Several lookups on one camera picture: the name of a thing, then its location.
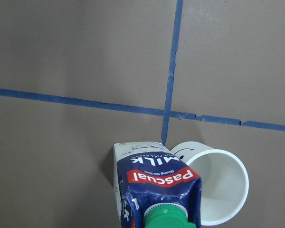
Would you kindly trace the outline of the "milk carton blue white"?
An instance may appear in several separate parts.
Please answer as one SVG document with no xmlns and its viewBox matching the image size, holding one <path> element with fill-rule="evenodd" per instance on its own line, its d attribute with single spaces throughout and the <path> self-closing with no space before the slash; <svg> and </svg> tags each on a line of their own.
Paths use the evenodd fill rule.
<svg viewBox="0 0 285 228">
<path fill-rule="evenodd" d="M 201 177 L 159 142 L 113 145 L 123 228 L 200 228 Z"/>
</svg>

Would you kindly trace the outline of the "white enamel mug black handle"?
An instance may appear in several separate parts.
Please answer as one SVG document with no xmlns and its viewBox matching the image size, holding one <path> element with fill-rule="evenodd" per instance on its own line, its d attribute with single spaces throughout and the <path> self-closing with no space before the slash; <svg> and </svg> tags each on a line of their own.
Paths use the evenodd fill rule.
<svg viewBox="0 0 285 228">
<path fill-rule="evenodd" d="M 246 202 L 249 178 L 234 154 L 199 142 L 183 142 L 171 152 L 202 179 L 201 224 L 215 226 L 234 218 Z"/>
</svg>

